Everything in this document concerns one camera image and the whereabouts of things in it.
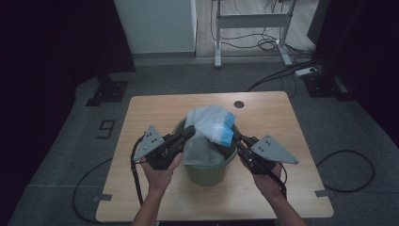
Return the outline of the white cabinet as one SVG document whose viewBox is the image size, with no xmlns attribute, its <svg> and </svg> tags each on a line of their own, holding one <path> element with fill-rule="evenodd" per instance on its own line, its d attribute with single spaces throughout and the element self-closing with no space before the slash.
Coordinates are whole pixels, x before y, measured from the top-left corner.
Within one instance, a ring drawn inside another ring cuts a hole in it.
<svg viewBox="0 0 399 226">
<path fill-rule="evenodd" d="M 131 53 L 194 53 L 196 0 L 114 0 Z"/>
</svg>

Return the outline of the black stand base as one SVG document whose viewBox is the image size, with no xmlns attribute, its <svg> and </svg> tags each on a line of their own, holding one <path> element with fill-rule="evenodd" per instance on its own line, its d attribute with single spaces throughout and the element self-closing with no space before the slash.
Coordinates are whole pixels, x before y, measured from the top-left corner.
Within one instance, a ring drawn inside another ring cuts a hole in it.
<svg viewBox="0 0 399 226">
<path fill-rule="evenodd" d="M 92 98 L 89 98 L 86 106 L 99 106 L 102 103 L 120 103 L 128 88 L 128 81 L 114 81 L 106 73 L 97 76 L 99 86 Z"/>
<path fill-rule="evenodd" d="M 336 98 L 345 102 L 355 100 L 339 76 L 326 78 L 322 75 L 304 75 L 302 79 L 311 97 Z"/>
</svg>

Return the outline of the grey metal desk frame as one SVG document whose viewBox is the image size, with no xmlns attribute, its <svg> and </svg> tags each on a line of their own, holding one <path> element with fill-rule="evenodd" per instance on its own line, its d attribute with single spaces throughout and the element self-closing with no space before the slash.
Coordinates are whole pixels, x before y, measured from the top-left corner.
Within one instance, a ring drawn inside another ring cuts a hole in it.
<svg viewBox="0 0 399 226">
<path fill-rule="evenodd" d="M 230 28 L 281 28 L 282 32 L 275 41 L 282 61 L 286 66 L 292 66 L 293 62 L 289 57 L 288 49 L 285 46 L 286 37 L 294 15 L 296 0 L 292 0 L 286 13 L 266 13 L 266 14 L 226 14 L 221 13 L 221 0 L 212 0 L 216 2 L 215 17 L 215 57 L 214 64 L 216 68 L 221 67 L 221 40 L 220 31 Z"/>
</svg>

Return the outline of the white trash bag blue band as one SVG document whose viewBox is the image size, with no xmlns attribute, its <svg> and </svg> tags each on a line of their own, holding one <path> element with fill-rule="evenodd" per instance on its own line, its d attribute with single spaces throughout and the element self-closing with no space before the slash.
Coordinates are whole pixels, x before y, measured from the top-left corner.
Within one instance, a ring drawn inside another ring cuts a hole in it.
<svg viewBox="0 0 399 226">
<path fill-rule="evenodd" d="M 230 147 L 235 116 L 220 105 L 192 109 L 185 118 L 184 127 L 195 127 L 196 133 L 184 145 L 183 162 L 186 166 L 211 167 L 224 161 L 215 144 Z"/>
</svg>

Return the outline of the person's right hand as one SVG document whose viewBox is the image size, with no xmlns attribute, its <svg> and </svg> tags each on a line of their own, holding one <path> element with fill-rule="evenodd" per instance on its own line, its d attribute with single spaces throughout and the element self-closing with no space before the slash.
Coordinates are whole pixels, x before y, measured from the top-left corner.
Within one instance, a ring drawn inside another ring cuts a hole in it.
<svg viewBox="0 0 399 226">
<path fill-rule="evenodd" d="M 280 179 L 281 166 L 277 164 L 271 172 Z M 252 174 L 252 177 L 256 187 L 269 202 L 276 198 L 283 198 L 278 183 L 270 176 L 264 174 Z"/>
</svg>

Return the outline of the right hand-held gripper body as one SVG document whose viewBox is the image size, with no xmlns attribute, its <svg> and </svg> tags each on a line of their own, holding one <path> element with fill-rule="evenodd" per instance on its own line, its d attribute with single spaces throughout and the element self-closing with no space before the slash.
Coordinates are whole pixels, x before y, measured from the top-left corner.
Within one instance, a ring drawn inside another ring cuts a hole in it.
<svg viewBox="0 0 399 226">
<path fill-rule="evenodd" d="M 261 139 L 256 137 L 252 138 L 255 141 L 254 145 L 247 146 L 242 141 L 244 147 L 242 149 L 237 147 L 240 158 L 244 161 L 251 173 L 266 174 L 271 171 L 277 163 L 295 165 L 299 163 L 299 160 L 271 135 L 265 135 Z"/>
</svg>

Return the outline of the person's left hand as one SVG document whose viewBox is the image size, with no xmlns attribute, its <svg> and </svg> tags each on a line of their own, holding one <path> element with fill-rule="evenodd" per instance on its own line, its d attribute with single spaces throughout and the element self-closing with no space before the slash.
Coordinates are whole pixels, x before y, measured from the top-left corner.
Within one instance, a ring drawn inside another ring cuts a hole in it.
<svg viewBox="0 0 399 226">
<path fill-rule="evenodd" d="M 171 182 L 173 172 L 179 167 L 182 157 L 183 155 L 179 153 L 165 170 L 153 169 L 147 159 L 142 158 L 141 167 L 149 183 L 149 197 L 163 197 Z"/>
</svg>

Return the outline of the green plastic trash bin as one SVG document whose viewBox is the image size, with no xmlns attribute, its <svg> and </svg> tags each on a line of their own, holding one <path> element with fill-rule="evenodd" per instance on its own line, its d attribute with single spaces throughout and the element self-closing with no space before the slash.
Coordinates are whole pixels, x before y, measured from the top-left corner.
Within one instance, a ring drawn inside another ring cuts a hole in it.
<svg viewBox="0 0 399 226">
<path fill-rule="evenodd" d="M 197 125 L 194 128 L 195 135 L 184 144 L 183 165 L 193 183 L 215 186 L 224 180 L 237 147 L 233 142 L 229 146 L 215 143 Z"/>
</svg>

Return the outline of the white power strip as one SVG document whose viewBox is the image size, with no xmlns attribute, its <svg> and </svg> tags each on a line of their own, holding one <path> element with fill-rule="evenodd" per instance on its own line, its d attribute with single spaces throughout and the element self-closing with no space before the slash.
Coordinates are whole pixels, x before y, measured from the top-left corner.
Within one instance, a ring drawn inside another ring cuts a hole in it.
<svg viewBox="0 0 399 226">
<path fill-rule="evenodd" d="M 309 68 L 300 69 L 300 70 L 295 71 L 295 76 L 303 76 L 303 75 L 316 73 L 316 72 L 317 72 L 317 70 L 314 67 L 309 67 Z"/>
</svg>

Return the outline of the dark curtain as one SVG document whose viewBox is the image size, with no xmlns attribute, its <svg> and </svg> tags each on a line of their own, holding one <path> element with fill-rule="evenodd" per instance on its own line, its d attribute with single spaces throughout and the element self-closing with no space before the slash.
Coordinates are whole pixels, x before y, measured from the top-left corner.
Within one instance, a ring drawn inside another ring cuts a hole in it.
<svg viewBox="0 0 399 226">
<path fill-rule="evenodd" d="M 319 0 L 308 36 L 317 75 L 339 76 L 399 147 L 399 0 Z"/>
<path fill-rule="evenodd" d="M 0 223 L 90 78 L 135 68 L 116 0 L 0 0 Z"/>
</svg>

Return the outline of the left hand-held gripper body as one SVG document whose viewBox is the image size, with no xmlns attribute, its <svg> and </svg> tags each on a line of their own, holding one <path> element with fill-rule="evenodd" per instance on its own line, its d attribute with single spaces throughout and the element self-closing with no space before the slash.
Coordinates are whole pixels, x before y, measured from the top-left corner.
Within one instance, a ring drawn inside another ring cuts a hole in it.
<svg viewBox="0 0 399 226">
<path fill-rule="evenodd" d="M 162 137 L 151 125 L 139 140 L 138 149 L 133 153 L 133 164 L 143 163 L 145 157 L 154 170 L 166 170 L 178 155 L 176 141 L 171 134 Z"/>
</svg>

